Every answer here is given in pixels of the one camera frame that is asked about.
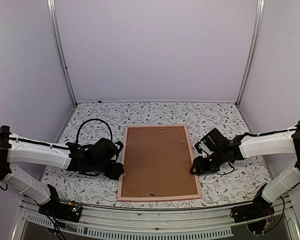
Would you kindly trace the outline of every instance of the brown backing board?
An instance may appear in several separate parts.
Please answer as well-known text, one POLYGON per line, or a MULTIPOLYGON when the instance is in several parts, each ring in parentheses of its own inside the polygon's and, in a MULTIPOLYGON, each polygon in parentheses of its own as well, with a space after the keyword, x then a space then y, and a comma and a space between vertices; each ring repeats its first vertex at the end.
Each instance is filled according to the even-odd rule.
POLYGON ((127 126, 118 201, 200 199, 198 177, 189 173, 193 159, 186 125, 127 126))

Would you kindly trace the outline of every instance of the black cable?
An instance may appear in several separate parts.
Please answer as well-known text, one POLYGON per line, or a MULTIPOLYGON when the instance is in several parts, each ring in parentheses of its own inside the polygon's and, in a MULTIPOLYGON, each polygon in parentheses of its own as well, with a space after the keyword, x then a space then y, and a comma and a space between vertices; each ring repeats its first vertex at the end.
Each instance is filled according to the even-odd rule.
POLYGON ((230 171, 230 172, 227 172, 227 173, 223 173, 223 174, 221 174, 221 173, 218 173, 217 171, 215 172, 216 174, 219 174, 219 175, 221 175, 221 176, 224 176, 224 175, 228 175, 228 174, 230 174, 230 173, 233 173, 236 169, 235 169, 235 167, 231 164, 231 162, 229 162, 228 161, 228 164, 229 164, 229 166, 232 168, 232 170, 230 171))
POLYGON ((89 122, 91 122, 91 121, 99 121, 99 122, 104 123, 104 124, 108 127, 108 129, 109 129, 109 132, 110 132, 110 140, 111 140, 111 142, 113 141, 112 131, 111 131, 111 128, 110 128, 109 124, 106 123, 105 121, 99 119, 99 118, 91 118, 91 119, 89 119, 89 120, 87 120, 87 121, 84 121, 84 122, 80 125, 78 131, 76 132, 76 139, 75 139, 75 144, 76 144, 76 145, 77 145, 78 142, 79 142, 79 135, 80 135, 81 128, 82 128, 85 124, 87 124, 87 123, 89 123, 89 122))
POLYGON ((266 231, 264 232, 264 234, 265 234, 265 233, 268 233, 268 232, 270 232, 270 231, 272 231, 273 229, 275 229, 275 227, 279 225, 279 223, 281 222, 282 218, 284 217, 284 214, 285 214, 285 206, 286 206, 286 204, 285 204, 284 198, 283 198, 282 196, 280 196, 280 198, 281 198, 282 203, 283 203, 283 209, 282 209, 281 216, 280 216, 279 220, 276 222, 276 224, 273 226, 273 228, 271 228, 271 229, 269 229, 269 230, 266 230, 266 231))
POLYGON ((250 137, 262 137, 262 136, 285 133, 285 132, 296 131, 296 130, 297 130, 296 128, 291 128, 291 129, 285 129, 285 130, 279 130, 279 131, 269 131, 269 132, 264 132, 264 133, 260 133, 260 134, 252 134, 249 132, 245 132, 244 135, 250 136, 250 137))
POLYGON ((46 147, 50 147, 50 148, 55 148, 55 149, 62 149, 62 150, 69 150, 69 147, 65 147, 65 146, 59 146, 59 145, 55 145, 55 144, 51 144, 51 143, 47 143, 47 142, 42 142, 42 141, 34 141, 34 140, 30 140, 30 139, 24 139, 24 138, 16 138, 16 137, 10 137, 9 138, 12 141, 19 141, 22 143, 28 143, 28 144, 36 144, 36 145, 41 145, 41 146, 46 146, 46 147))
POLYGON ((66 237, 63 235, 63 233, 61 232, 59 226, 57 225, 57 220, 54 218, 54 221, 51 219, 51 217, 47 214, 47 212, 40 206, 39 203, 37 203, 37 201, 35 201, 35 203, 39 206, 39 208, 43 211, 44 215, 50 220, 50 222, 53 225, 54 231, 56 232, 55 236, 59 239, 59 240, 67 240, 66 237))
POLYGON ((3 191, 7 191, 8 190, 8 184, 5 184, 5 188, 3 188, 2 186, 0 186, 0 189, 3 191))

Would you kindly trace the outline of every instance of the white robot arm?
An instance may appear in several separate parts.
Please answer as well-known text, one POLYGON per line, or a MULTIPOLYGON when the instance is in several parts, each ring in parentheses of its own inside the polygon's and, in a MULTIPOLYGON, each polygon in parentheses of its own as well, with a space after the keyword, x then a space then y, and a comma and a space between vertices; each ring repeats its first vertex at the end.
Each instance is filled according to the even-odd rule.
POLYGON ((93 145, 83 146, 77 141, 66 144, 42 142, 21 137, 11 133, 8 126, 2 126, 0 128, 0 182, 34 199, 40 206, 40 213, 78 222, 81 215, 80 205, 74 201, 68 204, 61 203, 53 186, 39 182, 16 163, 49 165, 88 176, 103 174, 117 180, 124 172, 124 168, 121 163, 116 162, 117 158, 113 159, 118 157, 123 148, 121 142, 116 144, 112 139, 106 138, 101 138, 93 145))
POLYGON ((300 121, 285 130, 262 134, 244 133, 233 140, 228 140, 214 128, 195 145, 199 153, 204 151, 202 144, 213 153, 197 157, 193 161, 191 174, 215 173, 224 163, 254 156, 296 154, 295 161, 287 169, 259 189, 251 204, 232 209, 231 216, 235 222, 273 214, 272 202, 300 183, 300 121))

